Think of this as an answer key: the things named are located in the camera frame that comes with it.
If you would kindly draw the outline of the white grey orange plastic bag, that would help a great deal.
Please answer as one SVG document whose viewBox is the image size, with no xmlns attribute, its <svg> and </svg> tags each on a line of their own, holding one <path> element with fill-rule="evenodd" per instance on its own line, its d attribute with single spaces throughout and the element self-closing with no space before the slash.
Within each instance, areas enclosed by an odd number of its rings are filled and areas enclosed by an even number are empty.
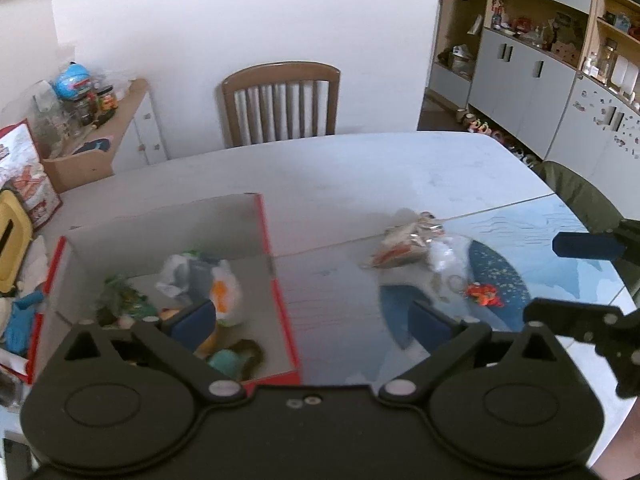
<svg viewBox="0 0 640 480">
<path fill-rule="evenodd" d="M 209 300 L 221 326 L 232 327 L 244 321 L 241 285 L 227 260 L 205 252 L 171 255 L 160 269 L 155 288 L 183 307 Z"/>
</svg>

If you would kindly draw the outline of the silver foil snack bag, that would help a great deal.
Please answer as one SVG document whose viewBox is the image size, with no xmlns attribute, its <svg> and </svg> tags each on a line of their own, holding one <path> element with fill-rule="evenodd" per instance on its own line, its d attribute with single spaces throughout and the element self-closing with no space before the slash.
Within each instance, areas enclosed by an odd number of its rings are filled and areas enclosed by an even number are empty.
<svg viewBox="0 0 640 480">
<path fill-rule="evenodd" d="M 423 211 L 409 223 L 388 228 L 366 266 L 391 269 L 425 261 L 444 234 L 444 227 L 434 214 Z"/>
</svg>

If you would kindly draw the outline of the green cushioned chair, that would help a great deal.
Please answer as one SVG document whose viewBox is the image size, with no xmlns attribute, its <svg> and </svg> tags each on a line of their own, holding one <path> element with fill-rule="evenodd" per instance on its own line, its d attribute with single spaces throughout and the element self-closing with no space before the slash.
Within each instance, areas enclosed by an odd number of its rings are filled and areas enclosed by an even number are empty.
<svg viewBox="0 0 640 480">
<path fill-rule="evenodd" d="M 622 232 L 631 242 L 628 261 L 613 262 L 634 305 L 639 307 L 639 221 L 627 220 L 593 184 L 558 162 L 538 162 L 533 172 L 574 212 L 590 233 Z"/>
</svg>

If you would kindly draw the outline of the small red orange wrapper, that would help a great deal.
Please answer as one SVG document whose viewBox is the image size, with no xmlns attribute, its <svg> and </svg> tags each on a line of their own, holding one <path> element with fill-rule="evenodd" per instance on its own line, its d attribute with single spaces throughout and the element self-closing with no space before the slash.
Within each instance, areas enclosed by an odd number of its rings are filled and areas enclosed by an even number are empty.
<svg viewBox="0 0 640 480">
<path fill-rule="evenodd" d="M 498 294 L 498 288 L 491 284 L 469 284 L 466 288 L 465 295 L 480 307 L 502 308 L 504 306 Z"/>
</svg>

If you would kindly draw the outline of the green orange snack packet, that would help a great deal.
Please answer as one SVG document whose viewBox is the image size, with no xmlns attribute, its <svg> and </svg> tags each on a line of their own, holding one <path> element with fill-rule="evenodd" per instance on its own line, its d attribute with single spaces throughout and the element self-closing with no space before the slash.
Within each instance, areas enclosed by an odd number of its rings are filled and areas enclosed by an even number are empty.
<svg viewBox="0 0 640 480">
<path fill-rule="evenodd" d="M 103 282 L 93 312 L 99 326 L 121 330 L 128 330 L 135 322 L 158 315 L 149 298 L 121 275 L 110 276 Z"/>
</svg>

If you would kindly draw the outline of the red white cardboard box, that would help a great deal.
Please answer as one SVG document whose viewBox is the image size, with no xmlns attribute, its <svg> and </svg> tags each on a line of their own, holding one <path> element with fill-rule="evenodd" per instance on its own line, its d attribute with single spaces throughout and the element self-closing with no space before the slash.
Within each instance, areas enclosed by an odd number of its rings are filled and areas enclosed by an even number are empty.
<svg viewBox="0 0 640 480">
<path fill-rule="evenodd" d="M 155 286 L 164 262 L 195 250 L 228 261 L 242 290 L 241 323 L 220 336 L 222 344 L 256 341 L 264 362 L 252 385 L 297 385 L 299 358 L 271 257 L 258 194 L 240 194 L 160 207 L 61 235 L 46 281 L 47 301 L 35 336 L 32 374 L 38 376 L 77 322 L 88 320 L 107 278 L 129 278 L 157 309 L 176 302 Z"/>
</svg>

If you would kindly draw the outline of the white crumpled tissue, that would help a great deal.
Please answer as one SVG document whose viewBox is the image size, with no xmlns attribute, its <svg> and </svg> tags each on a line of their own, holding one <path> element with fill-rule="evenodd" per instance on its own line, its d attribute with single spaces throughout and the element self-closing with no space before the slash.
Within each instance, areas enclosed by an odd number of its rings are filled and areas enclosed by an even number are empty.
<svg viewBox="0 0 640 480">
<path fill-rule="evenodd" d="M 42 235 L 37 236 L 27 249 L 20 272 L 17 274 L 17 296 L 23 297 L 34 292 L 47 281 L 49 259 Z"/>
</svg>

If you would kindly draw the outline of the blue rubber glove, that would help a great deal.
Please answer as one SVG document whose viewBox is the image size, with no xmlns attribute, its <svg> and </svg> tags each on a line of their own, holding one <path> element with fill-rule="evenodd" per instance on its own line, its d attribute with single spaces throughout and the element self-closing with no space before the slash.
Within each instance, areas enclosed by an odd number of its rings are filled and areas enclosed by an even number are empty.
<svg viewBox="0 0 640 480">
<path fill-rule="evenodd" d="M 4 348 L 18 356 L 26 356 L 36 324 L 37 307 L 46 295 L 41 289 L 12 301 L 8 324 L 3 332 Z"/>
</svg>

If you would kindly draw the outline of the white drawer sideboard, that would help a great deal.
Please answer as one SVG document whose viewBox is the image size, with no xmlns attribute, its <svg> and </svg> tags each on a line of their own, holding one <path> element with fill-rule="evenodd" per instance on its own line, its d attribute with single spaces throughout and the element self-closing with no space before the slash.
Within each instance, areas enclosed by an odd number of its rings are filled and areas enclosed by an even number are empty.
<svg viewBox="0 0 640 480">
<path fill-rule="evenodd" d="M 146 80 L 134 80 L 126 96 L 119 101 L 113 117 L 104 125 L 89 127 L 82 136 L 68 141 L 58 157 L 70 155 L 85 142 L 101 136 L 113 138 L 114 174 L 168 161 Z"/>
</svg>

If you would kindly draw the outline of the brown cardboard box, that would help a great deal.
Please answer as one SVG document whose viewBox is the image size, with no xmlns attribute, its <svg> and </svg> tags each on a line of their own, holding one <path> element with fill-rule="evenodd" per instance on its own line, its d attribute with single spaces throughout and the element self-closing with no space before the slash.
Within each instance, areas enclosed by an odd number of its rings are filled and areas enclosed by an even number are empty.
<svg viewBox="0 0 640 480">
<path fill-rule="evenodd" d="M 64 193 L 114 174 L 113 138 L 101 136 L 82 144 L 72 154 L 41 161 L 56 192 Z"/>
</svg>

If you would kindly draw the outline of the red white snack bag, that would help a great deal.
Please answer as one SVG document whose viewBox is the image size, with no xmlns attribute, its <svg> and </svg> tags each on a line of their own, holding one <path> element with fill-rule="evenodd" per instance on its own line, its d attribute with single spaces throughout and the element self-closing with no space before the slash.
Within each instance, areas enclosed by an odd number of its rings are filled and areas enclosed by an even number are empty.
<svg viewBox="0 0 640 480">
<path fill-rule="evenodd" d="M 8 184 L 20 196 L 35 231 L 45 226 L 62 206 L 27 120 L 1 129 L 1 184 Z"/>
</svg>

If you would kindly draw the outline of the brown wooden chair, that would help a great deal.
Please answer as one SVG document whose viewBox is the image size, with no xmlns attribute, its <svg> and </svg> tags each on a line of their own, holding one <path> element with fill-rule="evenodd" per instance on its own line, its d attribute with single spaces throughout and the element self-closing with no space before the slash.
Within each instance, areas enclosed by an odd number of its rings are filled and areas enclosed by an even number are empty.
<svg viewBox="0 0 640 480">
<path fill-rule="evenodd" d="M 341 71 L 329 64 L 259 64 L 220 85 L 234 148 L 336 133 Z"/>
</svg>

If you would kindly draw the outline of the grey wooden wall cabinet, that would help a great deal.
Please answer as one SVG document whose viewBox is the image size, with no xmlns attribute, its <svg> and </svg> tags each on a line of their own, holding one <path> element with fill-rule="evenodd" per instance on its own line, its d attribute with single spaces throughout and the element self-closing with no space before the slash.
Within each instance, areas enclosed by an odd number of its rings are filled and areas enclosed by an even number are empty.
<svg viewBox="0 0 640 480">
<path fill-rule="evenodd" d="M 428 93 L 611 200 L 639 177 L 639 6 L 440 0 Z"/>
</svg>

